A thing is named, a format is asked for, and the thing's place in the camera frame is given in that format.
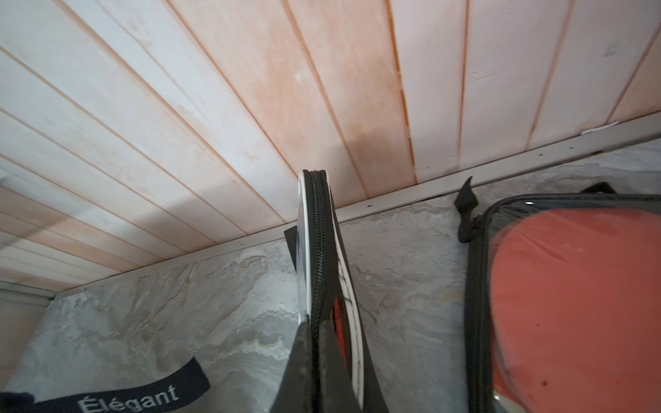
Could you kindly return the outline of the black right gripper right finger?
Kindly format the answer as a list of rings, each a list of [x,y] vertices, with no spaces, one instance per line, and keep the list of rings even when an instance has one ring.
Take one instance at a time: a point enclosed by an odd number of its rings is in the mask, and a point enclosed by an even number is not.
[[[328,320],[319,326],[318,381],[321,412],[361,412],[335,330]]]

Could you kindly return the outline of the cream canvas tote bag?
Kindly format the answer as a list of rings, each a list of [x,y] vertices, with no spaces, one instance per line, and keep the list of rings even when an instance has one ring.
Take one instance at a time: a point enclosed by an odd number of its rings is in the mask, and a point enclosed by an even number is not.
[[[85,392],[38,402],[28,392],[2,392],[3,412],[172,412],[202,397],[208,377],[195,358],[171,375],[148,385],[104,392]]]

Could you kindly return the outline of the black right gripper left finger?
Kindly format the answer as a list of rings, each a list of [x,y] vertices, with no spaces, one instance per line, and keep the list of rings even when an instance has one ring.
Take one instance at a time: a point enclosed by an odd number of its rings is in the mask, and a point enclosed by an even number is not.
[[[314,411],[313,339],[308,322],[299,325],[270,413]]]

